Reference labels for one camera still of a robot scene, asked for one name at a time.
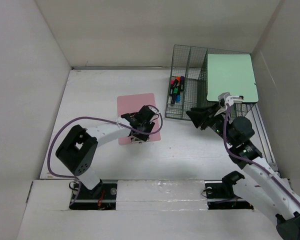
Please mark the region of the pink clipboard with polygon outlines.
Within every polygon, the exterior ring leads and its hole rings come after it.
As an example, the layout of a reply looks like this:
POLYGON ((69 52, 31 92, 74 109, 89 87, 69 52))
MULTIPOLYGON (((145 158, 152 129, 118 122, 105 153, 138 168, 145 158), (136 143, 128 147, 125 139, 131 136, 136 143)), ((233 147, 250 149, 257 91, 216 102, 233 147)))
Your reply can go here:
MULTIPOLYGON (((117 97, 117 115, 120 117, 123 114, 138 112, 142 106, 152 105, 156 107, 155 95, 153 93, 124 95, 117 97)), ((156 119, 152 132, 156 131, 160 127, 160 119, 156 119)), ((147 142, 155 142, 161 140, 161 134, 158 132, 149 136, 147 142)), ((122 137, 118 139, 119 145, 130 145, 136 143, 144 143, 144 141, 132 141, 131 136, 122 137)))

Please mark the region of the green capped black highlighter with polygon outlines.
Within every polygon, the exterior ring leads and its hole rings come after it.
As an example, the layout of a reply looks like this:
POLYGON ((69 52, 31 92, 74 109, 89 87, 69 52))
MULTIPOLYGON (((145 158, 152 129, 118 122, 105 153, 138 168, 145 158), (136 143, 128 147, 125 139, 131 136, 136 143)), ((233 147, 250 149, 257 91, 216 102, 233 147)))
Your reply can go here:
POLYGON ((171 95, 171 101, 170 101, 171 105, 174 105, 176 103, 176 100, 179 97, 179 95, 180 95, 179 88, 178 87, 174 88, 171 95))

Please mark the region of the green clipboard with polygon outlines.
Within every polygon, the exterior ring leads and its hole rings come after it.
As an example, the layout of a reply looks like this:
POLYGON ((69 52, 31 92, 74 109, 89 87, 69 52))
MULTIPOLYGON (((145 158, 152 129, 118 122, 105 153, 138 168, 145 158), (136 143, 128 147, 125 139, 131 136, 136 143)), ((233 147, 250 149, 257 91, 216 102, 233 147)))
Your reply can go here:
POLYGON ((216 102, 218 96, 229 92, 242 96, 244 103, 259 101, 252 58, 249 54, 207 55, 207 96, 209 102, 216 102))

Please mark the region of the purple capped black highlighter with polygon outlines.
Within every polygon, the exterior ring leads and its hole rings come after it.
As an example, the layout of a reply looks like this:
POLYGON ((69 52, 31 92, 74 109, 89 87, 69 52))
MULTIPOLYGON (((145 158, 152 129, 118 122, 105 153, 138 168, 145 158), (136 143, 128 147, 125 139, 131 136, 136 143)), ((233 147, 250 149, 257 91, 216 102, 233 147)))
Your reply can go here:
POLYGON ((181 92, 183 92, 185 89, 185 77, 184 76, 180 76, 179 88, 180 88, 181 92))

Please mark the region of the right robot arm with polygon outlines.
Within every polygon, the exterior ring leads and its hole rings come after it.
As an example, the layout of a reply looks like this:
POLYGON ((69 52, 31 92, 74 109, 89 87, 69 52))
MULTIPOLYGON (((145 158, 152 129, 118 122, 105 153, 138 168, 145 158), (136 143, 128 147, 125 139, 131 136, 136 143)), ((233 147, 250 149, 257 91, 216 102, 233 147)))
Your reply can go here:
POLYGON ((241 170, 222 178, 221 192, 257 208, 274 223, 282 239, 300 240, 300 196, 278 176, 251 142, 255 134, 251 121, 244 116, 230 121, 230 111, 215 104, 192 107, 186 112, 197 129, 210 128, 222 138, 229 158, 241 170))

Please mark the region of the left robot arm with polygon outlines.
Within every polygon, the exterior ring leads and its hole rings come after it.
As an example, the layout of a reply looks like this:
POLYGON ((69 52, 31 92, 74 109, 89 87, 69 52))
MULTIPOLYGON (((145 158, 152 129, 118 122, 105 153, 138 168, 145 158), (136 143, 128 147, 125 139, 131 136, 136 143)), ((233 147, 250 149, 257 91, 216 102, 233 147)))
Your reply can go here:
POLYGON ((90 198, 97 198, 103 188, 102 180, 93 170, 92 161, 98 147, 117 139, 131 137, 146 142, 155 123, 152 105, 144 105, 138 112, 125 113, 115 121, 84 128, 74 125, 55 152, 55 156, 84 186, 90 198))

